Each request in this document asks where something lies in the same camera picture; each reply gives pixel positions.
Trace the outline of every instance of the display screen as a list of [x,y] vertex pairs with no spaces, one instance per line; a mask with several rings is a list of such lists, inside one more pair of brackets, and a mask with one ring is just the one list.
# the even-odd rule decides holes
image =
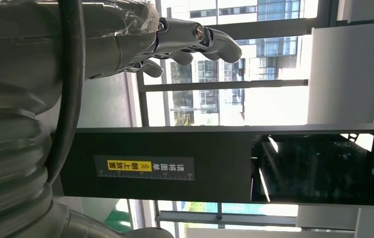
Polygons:
[[252,200],[374,205],[374,135],[267,135],[252,150]]

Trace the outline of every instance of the black cable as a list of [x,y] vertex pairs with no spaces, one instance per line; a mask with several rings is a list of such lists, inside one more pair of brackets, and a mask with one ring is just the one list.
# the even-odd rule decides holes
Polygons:
[[81,0],[58,0],[61,18],[63,89],[57,130],[45,166],[52,184],[70,151],[79,120],[85,78],[85,25]]

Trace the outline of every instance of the yellow label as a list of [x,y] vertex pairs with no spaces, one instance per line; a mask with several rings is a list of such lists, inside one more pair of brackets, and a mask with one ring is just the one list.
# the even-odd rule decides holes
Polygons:
[[152,171],[151,161],[107,160],[107,162],[108,170],[111,171]]

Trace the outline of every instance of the label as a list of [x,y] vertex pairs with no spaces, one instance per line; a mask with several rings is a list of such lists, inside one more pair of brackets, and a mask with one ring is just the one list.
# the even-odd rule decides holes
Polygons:
[[108,170],[151,172],[151,161],[107,160]]
[[194,180],[191,157],[95,155],[99,177]]

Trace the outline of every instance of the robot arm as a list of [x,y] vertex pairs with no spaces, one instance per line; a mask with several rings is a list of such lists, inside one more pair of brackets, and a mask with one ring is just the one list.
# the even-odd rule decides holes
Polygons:
[[154,57],[161,60],[173,59],[179,64],[192,62],[191,53],[200,52],[210,60],[223,59],[226,62],[237,62],[241,48],[226,33],[204,27],[197,22],[161,18],[156,39],[146,50],[140,52],[124,70],[128,72],[143,71],[151,77],[159,77],[162,68],[149,60]]

